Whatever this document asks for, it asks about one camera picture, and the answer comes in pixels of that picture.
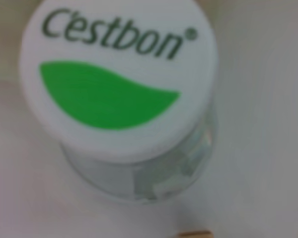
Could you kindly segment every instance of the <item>registered trademark symbol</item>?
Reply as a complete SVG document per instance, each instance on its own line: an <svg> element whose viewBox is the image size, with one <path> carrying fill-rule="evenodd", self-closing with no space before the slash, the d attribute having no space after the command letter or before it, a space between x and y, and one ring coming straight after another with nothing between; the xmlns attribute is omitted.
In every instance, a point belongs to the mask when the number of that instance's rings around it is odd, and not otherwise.
<svg viewBox="0 0 298 238"><path fill-rule="evenodd" d="M198 31L194 28L188 28L185 31L185 37L190 41L194 41L198 38Z"/></svg>

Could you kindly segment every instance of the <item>tan object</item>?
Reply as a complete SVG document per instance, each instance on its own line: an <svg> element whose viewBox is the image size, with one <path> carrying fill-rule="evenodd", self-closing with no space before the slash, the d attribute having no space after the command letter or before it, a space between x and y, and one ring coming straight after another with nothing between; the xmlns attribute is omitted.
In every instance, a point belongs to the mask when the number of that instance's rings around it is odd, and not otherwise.
<svg viewBox="0 0 298 238"><path fill-rule="evenodd" d="M0 80L17 81L22 30L41 0L0 0Z"/></svg>
<svg viewBox="0 0 298 238"><path fill-rule="evenodd" d="M218 13L218 0L195 0L204 10L213 25Z"/></svg>
<svg viewBox="0 0 298 238"><path fill-rule="evenodd" d="M203 232L188 232L179 234L179 238L214 238L213 234L208 231Z"/></svg>

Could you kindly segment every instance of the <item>white bottle cap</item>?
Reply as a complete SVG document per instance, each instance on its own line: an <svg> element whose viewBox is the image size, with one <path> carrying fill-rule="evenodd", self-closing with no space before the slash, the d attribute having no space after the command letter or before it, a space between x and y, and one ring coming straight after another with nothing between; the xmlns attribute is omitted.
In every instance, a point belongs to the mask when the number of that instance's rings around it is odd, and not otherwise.
<svg viewBox="0 0 298 238"><path fill-rule="evenodd" d="M44 128L115 163L154 158L187 136L216 68L213 32L193 0L45 0L20 56Z"/></svg>

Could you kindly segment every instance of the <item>white surface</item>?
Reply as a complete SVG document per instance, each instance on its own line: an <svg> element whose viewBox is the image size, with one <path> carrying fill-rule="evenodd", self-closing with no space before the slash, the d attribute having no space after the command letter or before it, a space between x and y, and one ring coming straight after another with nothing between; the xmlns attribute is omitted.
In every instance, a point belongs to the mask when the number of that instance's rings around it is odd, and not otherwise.
<svg viewBox="0 0 298 238"><path fill-rule="evenodd" d="M158 32L159 46L170 33L181 36L183 44L175 58L168 60L166 52L159 58L154 52L140 55L136 46L123 51L102 47L100 41L107 32L104 26L97 28L98 41L92 45L81 40L69 42L63 36L48 38L42 32L42 23L60 8L70 9L70 13L59 14L51 21L49 28L53 31L63 32L73 12L79 11L88 22L88 28L78 37L89 39L90 25L96 20L111 23L120 17L121 26L134 20L133 25L141 34L150 29ZM197 30L197 39L185 38L185 31L190 28ZM118 38L120 31L114 31L109 41ZM179 97L167 110L146 123L120 130L93 127L69 116L51 97L39 68L42 63L53 61L99 66L140 85L177 92ZM124 0L123 4L121 0L46 0L34 13L24 33L20 75L31 109L55 138L100 160L131 163L166 153L192 131L209 104L217 63L213 32L193 1L173 0L170 8L169 0ZM101 103L98 103L99 108L103 107Z"/></svg>
<svg viewBox="0 0 298 238"><path fill-rule="evenodd" d="M0 238L166 238L202 228L216 238L298 238L298 0L225 1L217 33L216 152L188 192L160 205L121 206L75 186L17 90L0 85Z"/></svg>

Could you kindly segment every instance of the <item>clear plastic bottle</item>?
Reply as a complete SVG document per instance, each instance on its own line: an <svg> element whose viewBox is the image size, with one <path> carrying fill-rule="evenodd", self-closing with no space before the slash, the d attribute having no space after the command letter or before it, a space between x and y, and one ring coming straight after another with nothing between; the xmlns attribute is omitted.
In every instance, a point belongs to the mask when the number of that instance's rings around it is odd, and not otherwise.
<svg viewBox="0 0 298 238"><path fill-rule="evenodd" d="M62 145L72 168L104 195L122 202L154 203L172 198L198 179L217 134L213 105L194 130L171 151L145 162L114 164Z"/></svg>

